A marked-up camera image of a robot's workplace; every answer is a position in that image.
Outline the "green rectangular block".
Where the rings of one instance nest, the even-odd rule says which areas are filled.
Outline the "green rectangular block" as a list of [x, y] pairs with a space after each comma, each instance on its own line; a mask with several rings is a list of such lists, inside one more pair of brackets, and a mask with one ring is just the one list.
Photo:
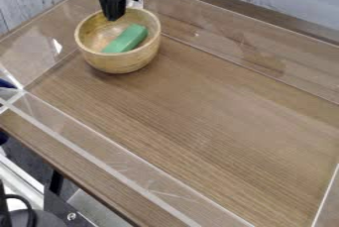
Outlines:
[[147, 36], [147, 28], [139, 24], [131, 24], [121, 35], [107, 44], [102, 52], [106, 54], [130, 52], [139, 46]]

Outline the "light wooden bowl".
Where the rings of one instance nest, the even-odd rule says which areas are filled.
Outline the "light wooden bowl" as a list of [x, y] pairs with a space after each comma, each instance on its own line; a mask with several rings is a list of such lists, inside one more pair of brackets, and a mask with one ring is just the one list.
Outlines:
[[[123, 53], [105, 53], [102, 50], [117, 39], [129, 26], [146, 27], [147, 38], [138, 47]], [[146, 67], [155, 59], [161, 47], [162, 25], [158, 16], [146, 9], [127, 8], [126, 14], [109, 21], [101, 11], [90, 14], [78, 24], [75, 40], [86, 62], [107, 73], [130, 73]]]

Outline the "clear acrylic tray walls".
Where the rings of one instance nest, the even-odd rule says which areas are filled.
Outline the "clear acrylic tray walls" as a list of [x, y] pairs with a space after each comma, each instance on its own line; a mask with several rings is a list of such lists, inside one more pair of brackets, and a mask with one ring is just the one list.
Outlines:
[[153, 63], [94, 69], [97, 0], [0, 38], [0, 130], [137, 227], [339, 227], [339, 41], [228, 0], [146, 0]]

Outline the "black table leg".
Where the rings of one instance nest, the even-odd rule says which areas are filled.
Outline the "black table leg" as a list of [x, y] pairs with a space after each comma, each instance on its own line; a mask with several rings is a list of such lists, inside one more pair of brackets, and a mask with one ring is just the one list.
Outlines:
[[53, 172], [51, 182], [50, 182], [50, 191], [55, 195], [61, 195], [63, 191], [63, 185], [65, 185], [65, 177], [63, 175], [55, 170]]

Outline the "grey metal base plate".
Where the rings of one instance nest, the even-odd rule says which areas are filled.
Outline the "grey metal base plate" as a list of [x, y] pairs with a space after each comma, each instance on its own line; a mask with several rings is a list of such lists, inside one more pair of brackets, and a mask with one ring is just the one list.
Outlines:
[[45, 191], [45, 210], [53, 213], [67, 227], [98, 227], [49, 188]]

